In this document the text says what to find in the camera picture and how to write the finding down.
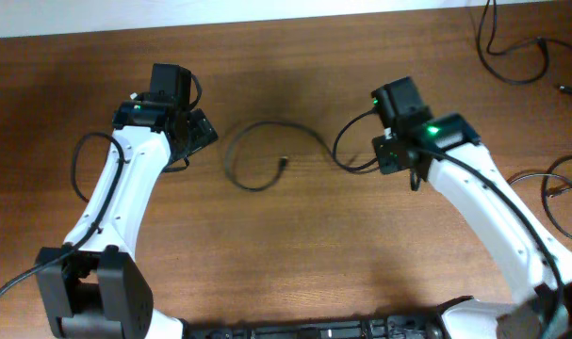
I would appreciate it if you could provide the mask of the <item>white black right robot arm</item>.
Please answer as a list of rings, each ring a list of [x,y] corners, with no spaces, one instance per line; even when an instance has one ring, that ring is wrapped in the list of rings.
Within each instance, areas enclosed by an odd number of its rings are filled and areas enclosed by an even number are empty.
[[[447,338],[572,335],[572,251],[516,195],[480,136],[458,113],[436,118],[409,77],[371,93],[384,132],[372,140],[380,172],[408,170],[464,217],[497,264],[510,304],[455,301],[437,320]]]

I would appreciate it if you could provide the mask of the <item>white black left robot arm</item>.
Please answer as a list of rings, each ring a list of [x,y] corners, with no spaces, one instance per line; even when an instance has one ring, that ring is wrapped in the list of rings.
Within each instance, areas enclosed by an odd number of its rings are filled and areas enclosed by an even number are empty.
[[[136,265],[139,228],[156,181],[185,170],[218,134],[197,104],[188,69],[156,63],[150,88],[112,118],[106,163],[93,194],[58,248],[40,250],[37,285],[56,338],[184,338],[185,320],[155,308]]]

